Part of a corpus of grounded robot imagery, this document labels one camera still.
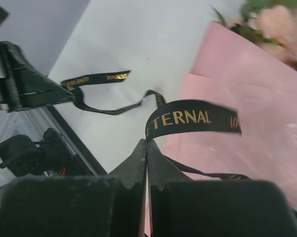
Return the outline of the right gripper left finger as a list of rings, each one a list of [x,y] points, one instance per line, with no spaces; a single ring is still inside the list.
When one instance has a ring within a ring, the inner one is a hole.
[[[146,148],[105,176],[22,177],[0,193],[0,237],[142,237]]]

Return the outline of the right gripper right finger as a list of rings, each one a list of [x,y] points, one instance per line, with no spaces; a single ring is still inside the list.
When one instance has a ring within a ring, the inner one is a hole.
[[[192,180],[147,144],[153,237],[297,237],[280,189],[261,180]]]

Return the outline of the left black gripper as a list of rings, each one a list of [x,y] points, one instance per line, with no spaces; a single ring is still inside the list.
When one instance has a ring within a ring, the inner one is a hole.
[[[73,93],[38,72],[19,46],[0,41],[0,110],[11,113],[74,100]]]

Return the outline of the black ribbon gold lettering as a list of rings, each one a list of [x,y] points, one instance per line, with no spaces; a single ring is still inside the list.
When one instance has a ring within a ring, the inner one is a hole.
[[[117,116],[140,107],[142,101],[116,110],[100,110],[88,106],[84,102],[81,86],[120,83],[127,79],[129,74],[129,71],[91,74],[64,80],[61,85],[73,93],[75,96],[74,105],[78,109]],[[203,100],[177,100],[168,103],[162,94],[153,90],[147,90],[144,94],[145,97],[149,95],[156,97],[157,109],[151,114],[145,125],[147,142],[157,137],[188,132],[242,133],[238,114],[234,109]]]

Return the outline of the pink wrapping paper sheet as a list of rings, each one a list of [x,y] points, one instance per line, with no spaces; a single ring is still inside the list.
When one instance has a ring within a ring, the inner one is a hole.
[[[297,72],[211,22],[179,100],[236,110],[242,133],[157,137],[165,158],[192,180],[274,183],[297,217]]]

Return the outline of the pale pink fake flower stem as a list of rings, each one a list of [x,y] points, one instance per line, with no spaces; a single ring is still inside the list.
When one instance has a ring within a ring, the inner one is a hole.
[[[297,71],[297,0],[247,0],[240,18],[217,21]]]

